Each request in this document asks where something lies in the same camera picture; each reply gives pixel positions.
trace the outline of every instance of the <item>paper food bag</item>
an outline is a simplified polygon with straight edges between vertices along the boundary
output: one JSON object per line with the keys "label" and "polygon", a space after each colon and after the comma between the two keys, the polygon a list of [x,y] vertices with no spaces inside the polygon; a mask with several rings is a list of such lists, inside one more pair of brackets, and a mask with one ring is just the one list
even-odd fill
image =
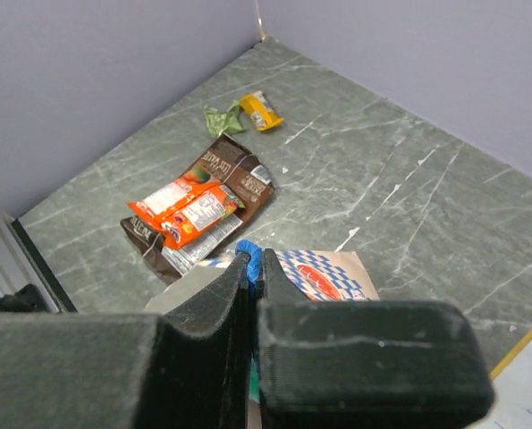
{"label": "paper food bag", "polygon": [[[275,251],[285,275],[310,299],[318,301],[378,300],[375,286],[355,252]],[[202,266],[225,268],[229,257],[208,259]]]}

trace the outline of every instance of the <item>red logo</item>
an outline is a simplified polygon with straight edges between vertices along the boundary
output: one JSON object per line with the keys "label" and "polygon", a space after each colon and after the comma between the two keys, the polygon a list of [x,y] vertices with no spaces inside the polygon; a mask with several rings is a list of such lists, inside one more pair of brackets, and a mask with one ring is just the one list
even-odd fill
{"label": "red logo", "polygon": [[317,291],[323,293],[329,299],[341,301],[341,293],[327,278],[316,270],[313,266],[299,264],[297,265],[300,274],[308,279],[309,284]]}

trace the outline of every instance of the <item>snack wrapper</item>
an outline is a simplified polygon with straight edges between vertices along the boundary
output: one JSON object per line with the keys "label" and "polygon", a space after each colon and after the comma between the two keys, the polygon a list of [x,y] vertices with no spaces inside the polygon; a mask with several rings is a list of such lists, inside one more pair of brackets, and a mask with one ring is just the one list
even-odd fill
{"label": "snack wrapper", "polygon": [[[276,250],[275,254],[285,275],[312,300],[379,300],[355,252]],[[230,262],[229,257],[218,257],[199,265],[225,268]]]}
{"label": "snack wrapper", "polygon": [[131,210],[151,228],[164,232],[162,223],[176,210],[188,205],[203,192],[220,185],[203,165],[194,164],[181,177],[152,193],[142,201],[127,203]]}
{"label": "snack wrapper", "polygon": [[166,236],[165,246],[180,250],[232,215],[238,208],[244,208],[243,203],[226,185],[206,190],[161,223],[163,234]]}
{"label": "snack wrapper", "polygon": [[237,134],[245,131],[238,121],[238,114],[240,114],[240,102],[237,100],[232,103],[226,112],[219,112],[213,107],[206,107],[204,116],[206,117],[206,126],[210,135],[217,138],[224,133]]}
{"label": "snack wrapper", "polygon": [[271,130],[283,123],[283,118],[275,112],[262,91],[247,94],[240,100],[240,105],[259,131]]}
{"label": "snack wrapper", "polygon": [[[274,184],[268,170],[259,158],[227,134],[221,135],[194,160],[180,177],[188,177],[189,172],[193,170],[197,177],[202,170],[209,174],[207,181],[203,181],[204,183],[200,183],[200,185],[205,185],[210,181],[213,182],[213,186],[216,184],[218,186],[226,185],[227,189],[240,202],[243,202],[243,207],[238,206],[233,214],[222,218],[215,226],[201,232],[199,238],[188,244],[183,244],[179,249],[165,245],[162,224],[153,225],[153,222],[145,222],[141,219],[142,216],[137,215],[121,220],[122,229],[131,243],[139,250],[145,263],[166,284],[172,284],[180,279],[198,262],[207,257],[222,241],[257,215],[258,211],[274,195]],[[194,195],[199,196],[207,190],[204,189],[197,193],[194,186],[192,189],[185,189],[189,199],[179,199],[173,205],[164,203],[163,211],[166,215],[172,216],[176,210],[181,210],[186,204],[194,200],[196,198]],[[149,214],[147,216],[151,221],[154,221],[154,217]]]}

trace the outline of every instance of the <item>countertop surface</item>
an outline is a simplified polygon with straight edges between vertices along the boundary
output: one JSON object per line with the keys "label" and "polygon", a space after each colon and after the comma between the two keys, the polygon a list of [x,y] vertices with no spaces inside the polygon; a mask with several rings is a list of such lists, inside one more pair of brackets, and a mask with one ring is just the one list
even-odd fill
{"label": "countertop surface", "polygon": [[119,226],[125,202],[213,142],[205,105],[258,89],[286,122],[260,134],[242,115],[248,130],[234,137],[277,191],[237,238],[354,250],[381,299],[460,308],[494,366],[532,326],[532,180],[272,39],[21,218],[79,311],[140,311],[165,289]]}

